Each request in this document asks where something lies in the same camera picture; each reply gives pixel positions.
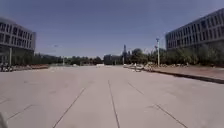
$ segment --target pavement joint line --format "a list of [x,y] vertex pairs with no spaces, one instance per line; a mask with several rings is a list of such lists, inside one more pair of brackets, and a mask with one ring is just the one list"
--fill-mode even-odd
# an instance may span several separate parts
[[10,116],[6,121],[8,121],[8,120],[10,120],[10,119],[12,119],[12,118],[18,116],[19,114],[25,112],[26,110],[30,109],[32,106],[34,106],[34,105],[32,105],[32,104],[31,104],[31,105],[28,105],[28,106],[25,107],[23,110],[21,110],[21,111],[15,113],[14,115]]
[[120,128],[120,123],[119,123],[119,120],[118,120],[117,111],[116,111],[115,104],[114,104],[114,98],[113,98],[113,94],[112,94],[112,90],[111,90],[110,80],[108,80],[108,85],[109,85],[109,89],[110,89],[111,101],[112,101],[112,105],[113,105],[113,110],[114,110],[114,115],[115,115],[117,127]]
[[7,102],[7,101],[10,101],[10,99],[3,100],[2,102],[0,102],[0,104],[3,104],[5,102]]
[[[132,88],[134,88],[136,91],[138,91],[139,93],[141,93],[144,97],[145,94],[143,92],[141,92],[139,89],[137,89],[135,86],[133,86],[129,81],[127,81],[128,85],[131,86]],[[184,123],[182,123],[180,120],[178,120],[177,118],[175,118],[172,114],[170,114],[168,111],[166,111],[165,109],[163,109],[160,105],[156,104],[153,101],[153,104],[155,106],[157,106],[161,111],[163,111],[164,113],[166,113],[168,116],[170,116],[172,119],[174,119],[177,123],[179,123],[180,125],[182,125],[184,128],[188,128]]]
[[79,93],[79,95],[75,98],[75,100],[72,102],[72,104],[65,110],[65,112],[62,114],[62,116],[59,118],[59,120],[54,124],[52,128],[56,128],[59,122],[62,120],[62,118],[67,114],[67,112],[72,108],[72,106],[75,104],[75,102],[80,98],[82,93],[87,89],[88,87],[85,87],[82,89],[82,91]]

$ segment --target curb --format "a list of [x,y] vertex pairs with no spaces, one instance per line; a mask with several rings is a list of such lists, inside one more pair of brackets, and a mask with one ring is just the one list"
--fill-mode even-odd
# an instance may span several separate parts
[[201,80],[201,81],[205,81],[205,82],[212,82],[212,83],[217,83],[217,84],[224,84],[224,80],[223,79],[216,79],[216,78],[211,78],[211,77],[205,77],[205,76],[195,76],[195,75],[187,75],[187,74],[180,74],[180,73],[170,73],[170,72],[163,72],[163,71],[149,71],[146,69],[142,69],[142,71],[145,72],[151,72],[151,73],[160,73],[160,74],[165,74],[165,75],[172,75],[175,77],[184,77],[184,78],[190,78],[190,79],[194,79],[194,80]]

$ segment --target white building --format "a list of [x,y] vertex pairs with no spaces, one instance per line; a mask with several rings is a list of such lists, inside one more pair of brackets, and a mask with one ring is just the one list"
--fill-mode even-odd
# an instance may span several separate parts
[[224,8],[166,34],[167,50],[224,43]]
[[33,54],[35,45],[35,32],[13,21],[0,18],[0,62],[8,62],[10,48],[12,48],[14,59],[17,59],[17,54],[20,54],[18,56],[23,56],[22,53]]

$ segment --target person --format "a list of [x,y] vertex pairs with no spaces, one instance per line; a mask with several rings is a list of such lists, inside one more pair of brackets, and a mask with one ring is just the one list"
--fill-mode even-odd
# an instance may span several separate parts
[[137,71],[137,64],[135,63],[134,66],[135,66],[135,71]]
[[1,63],[0,66],[1,66],[1,72],[3,72],[3,63]]

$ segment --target pole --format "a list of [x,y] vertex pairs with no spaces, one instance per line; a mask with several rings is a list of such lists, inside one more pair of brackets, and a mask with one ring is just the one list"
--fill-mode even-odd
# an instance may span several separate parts
[[63,66],[65,66],[65,57],[63,56]]
[[123,56],[123,59],[122,59],[122,61],[123,61],[123,65],[124,65],[124,56]]
[[160,65],[160,55],[159,55],[159,39],[157,38],[157,39],[156,39],[156,41],[157,41],[157,45],[158,45],[157,51],[158,51],[158,67],[159,67],[159,65]]
[[12,48],[9,48],[9,65],[12,65]]

